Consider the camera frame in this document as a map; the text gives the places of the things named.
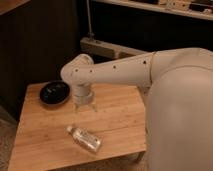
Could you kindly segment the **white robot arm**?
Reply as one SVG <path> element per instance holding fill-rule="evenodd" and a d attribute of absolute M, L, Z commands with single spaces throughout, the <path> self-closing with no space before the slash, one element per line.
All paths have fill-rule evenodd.
<path fill-rule="evenodd" d="M 181 48 L 96 64 L 80 54 L 61 69 L 76 104 L 93 83 L 134 85 L 146 96 L 147 171 L 213 171 L 213 52 Z"/>

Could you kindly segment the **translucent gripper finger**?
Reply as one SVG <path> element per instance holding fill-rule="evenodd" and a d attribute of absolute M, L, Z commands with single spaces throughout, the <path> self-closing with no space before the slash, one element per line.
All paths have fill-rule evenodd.
<path fill-rule="evenodd" d="M 74 113 L 75 114 L 79 113 L 79 109 L 80 109 L 80 106 L 78 104 L 74 103 Z"/>
<path fill-rule="evenodd" d="M 96 103 L 95 103 L 95 102 L 94 102 L 94 103 L 91 103 L 91 104 L 90 104 L 90 107 L 92 108 L 92 110 L 93 110 L 94 112 L 98 112 L 97 106 L 96 106 Z"/>

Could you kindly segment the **silver cylindrical gripper body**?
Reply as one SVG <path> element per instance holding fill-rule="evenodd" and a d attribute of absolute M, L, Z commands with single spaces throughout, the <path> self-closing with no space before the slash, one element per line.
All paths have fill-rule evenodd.
<path fill-rule="evenodd" d="M 94 93 L 90 84 L 73 85 L 72 97 L 77 105 L 87 105 L 94 99 Z"/>

